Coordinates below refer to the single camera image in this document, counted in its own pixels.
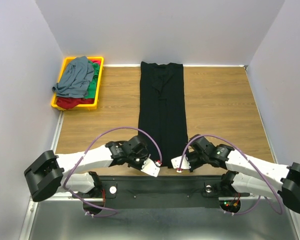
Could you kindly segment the black t shirt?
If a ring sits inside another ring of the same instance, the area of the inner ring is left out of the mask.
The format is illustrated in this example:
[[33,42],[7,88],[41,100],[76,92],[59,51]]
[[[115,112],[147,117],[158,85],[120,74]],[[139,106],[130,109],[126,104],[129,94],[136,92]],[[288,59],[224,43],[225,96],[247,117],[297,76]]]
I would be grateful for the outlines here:
[[140,64],[140,104],[138,128],[156,142],[146,138],[153,160],[171,168],[188,143],[184,67],[178,63]]

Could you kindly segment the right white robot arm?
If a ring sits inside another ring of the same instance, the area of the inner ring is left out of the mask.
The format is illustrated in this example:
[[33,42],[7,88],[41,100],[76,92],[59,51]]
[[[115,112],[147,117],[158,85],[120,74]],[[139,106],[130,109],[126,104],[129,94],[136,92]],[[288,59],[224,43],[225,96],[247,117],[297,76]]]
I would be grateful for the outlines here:
[[250,193],[266,199],[275,198],[281,208],[300,214],[300,163],[292,165],[268,162],[243,153],[238,147],[224,140],[214,145],[207,135],[193,136],[185,147],[179,168],[193,170],[209,164],[227,172],[220,182],[225,195]]

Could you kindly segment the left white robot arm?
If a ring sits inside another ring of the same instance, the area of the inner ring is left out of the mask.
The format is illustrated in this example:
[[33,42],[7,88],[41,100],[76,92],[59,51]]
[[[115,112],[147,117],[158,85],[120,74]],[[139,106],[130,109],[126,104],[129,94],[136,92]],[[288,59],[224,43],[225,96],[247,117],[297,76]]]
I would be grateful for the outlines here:
[[127,164],[142,171],[150,160],[146,143],[134,136],[128,141],[110,141],[88,152],[56,155],[47,150],[24,171],[24,176],[34,202],[69,190],[96,197],[101,193],[101,182],[93,169]]

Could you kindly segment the green t shirt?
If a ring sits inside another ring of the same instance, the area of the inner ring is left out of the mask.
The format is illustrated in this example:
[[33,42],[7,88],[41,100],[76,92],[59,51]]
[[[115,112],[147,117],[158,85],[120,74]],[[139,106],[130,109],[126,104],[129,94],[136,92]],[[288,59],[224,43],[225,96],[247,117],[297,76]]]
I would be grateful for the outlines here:
[[85,99],[94,99],[97,91],[97,83],[99,78],[100,72],[100,65],[96,62],[89,61],[94,69],[94,75],[92,77],[92,81],[89,83],[87,88],[86,95],[84,96]]

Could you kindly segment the grey blue t shirt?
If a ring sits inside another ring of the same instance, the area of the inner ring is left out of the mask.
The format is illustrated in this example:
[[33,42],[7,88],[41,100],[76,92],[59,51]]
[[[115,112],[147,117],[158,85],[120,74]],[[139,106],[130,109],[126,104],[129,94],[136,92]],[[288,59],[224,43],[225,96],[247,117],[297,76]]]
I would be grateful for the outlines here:
[[88,95],[88,87],[95,69],[86,56],[76,57],[66,66],[52,91],[57,97],[81,99]]

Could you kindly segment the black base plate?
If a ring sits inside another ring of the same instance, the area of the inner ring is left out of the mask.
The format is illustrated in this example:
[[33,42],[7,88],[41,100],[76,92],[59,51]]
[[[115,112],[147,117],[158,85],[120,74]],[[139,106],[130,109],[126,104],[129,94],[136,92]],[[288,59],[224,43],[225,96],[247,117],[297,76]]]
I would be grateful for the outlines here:
[[105,206],[112,209],[219,208],[239,196],[220,175],[100,176]]

